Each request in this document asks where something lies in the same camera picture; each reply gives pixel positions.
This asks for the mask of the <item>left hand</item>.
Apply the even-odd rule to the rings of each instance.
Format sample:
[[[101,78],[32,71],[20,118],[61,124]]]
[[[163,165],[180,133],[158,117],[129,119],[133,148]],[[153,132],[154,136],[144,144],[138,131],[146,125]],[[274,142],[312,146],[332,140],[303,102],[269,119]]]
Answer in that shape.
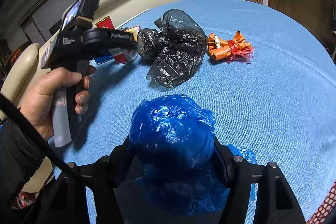
[[[60,88],[82,85],[82,91],[78,92],[75,99],[75,112],[78,115],[85,114],[88,110],[91,75],[96,72],[92,65],[88,66],[85,75],[69,71],[63,67],[56,68],[36,80],[26,92],[21,104],[20,112],[33,125],[43,139],[49,140],[54,135],[50,110],[54,100],[54,93]]]

